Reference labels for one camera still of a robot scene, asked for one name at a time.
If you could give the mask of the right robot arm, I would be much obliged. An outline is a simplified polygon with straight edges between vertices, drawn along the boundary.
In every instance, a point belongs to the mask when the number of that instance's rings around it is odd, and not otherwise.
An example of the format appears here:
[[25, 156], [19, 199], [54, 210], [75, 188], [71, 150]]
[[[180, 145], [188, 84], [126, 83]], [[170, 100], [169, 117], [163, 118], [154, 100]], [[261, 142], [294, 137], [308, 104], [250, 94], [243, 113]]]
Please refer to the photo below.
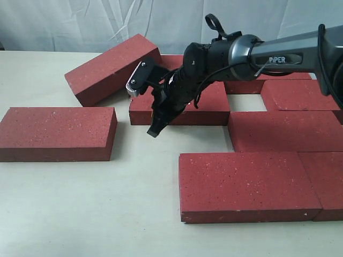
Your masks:
[[154, 92], [148, 134], [157, 137], [189, 103], [216, 81], [252, 81], [262, 74], [313, 73], [320, 91], [342, 106], [342, 27], [319, 25], [313, 32], [262, 41], [236, 33], [230, 40], [192, 43], [180, 68], [166, 76]]

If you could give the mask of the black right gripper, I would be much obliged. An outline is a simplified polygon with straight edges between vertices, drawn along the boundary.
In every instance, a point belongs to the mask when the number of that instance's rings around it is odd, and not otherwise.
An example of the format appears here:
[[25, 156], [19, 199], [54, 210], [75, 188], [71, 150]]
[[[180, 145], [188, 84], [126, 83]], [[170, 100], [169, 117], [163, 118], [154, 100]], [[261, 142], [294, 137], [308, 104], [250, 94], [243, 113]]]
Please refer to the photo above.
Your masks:
[[196, 97], [199, 85], [200, 80], [188, 76], [183, 66], [166, 75], [162, 85], [152, 90], [152, 121], [147, 134], [156, 138]]

